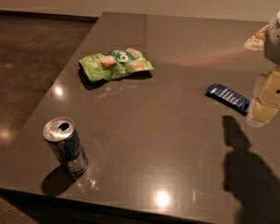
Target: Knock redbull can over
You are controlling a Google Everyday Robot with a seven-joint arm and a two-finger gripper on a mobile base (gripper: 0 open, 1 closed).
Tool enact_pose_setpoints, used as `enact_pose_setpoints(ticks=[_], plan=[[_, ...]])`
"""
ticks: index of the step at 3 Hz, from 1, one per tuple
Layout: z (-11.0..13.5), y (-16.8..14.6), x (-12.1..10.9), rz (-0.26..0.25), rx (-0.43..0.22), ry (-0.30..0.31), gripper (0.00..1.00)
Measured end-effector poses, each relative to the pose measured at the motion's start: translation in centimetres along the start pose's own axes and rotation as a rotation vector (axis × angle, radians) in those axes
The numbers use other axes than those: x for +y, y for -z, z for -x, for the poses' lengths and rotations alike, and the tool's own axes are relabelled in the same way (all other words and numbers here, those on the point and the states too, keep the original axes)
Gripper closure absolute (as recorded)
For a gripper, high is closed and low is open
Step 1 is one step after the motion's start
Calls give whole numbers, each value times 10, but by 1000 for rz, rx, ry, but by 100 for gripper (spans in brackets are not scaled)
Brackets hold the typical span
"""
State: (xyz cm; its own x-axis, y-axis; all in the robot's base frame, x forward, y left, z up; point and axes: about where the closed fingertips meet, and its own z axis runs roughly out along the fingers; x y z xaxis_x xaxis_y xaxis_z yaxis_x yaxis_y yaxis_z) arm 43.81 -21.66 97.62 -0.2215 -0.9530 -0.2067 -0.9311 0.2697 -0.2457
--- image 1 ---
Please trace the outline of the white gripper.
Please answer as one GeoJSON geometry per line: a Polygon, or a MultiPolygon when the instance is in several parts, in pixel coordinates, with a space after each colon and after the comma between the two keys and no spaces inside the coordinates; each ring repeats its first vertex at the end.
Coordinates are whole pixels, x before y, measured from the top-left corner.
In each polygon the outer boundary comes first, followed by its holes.
{"type": "MultiPolygon", "coordinates": [[[[269,25],[263,26],[249,37],[244,47],[250,50],[264,50],[265,58],[280,64],[280,9],[269,25]]],[[[260,128],[277,114],[280,109],[280,65],[269,74],[260,74],[250,101],[246,122],[260,128]]]]}

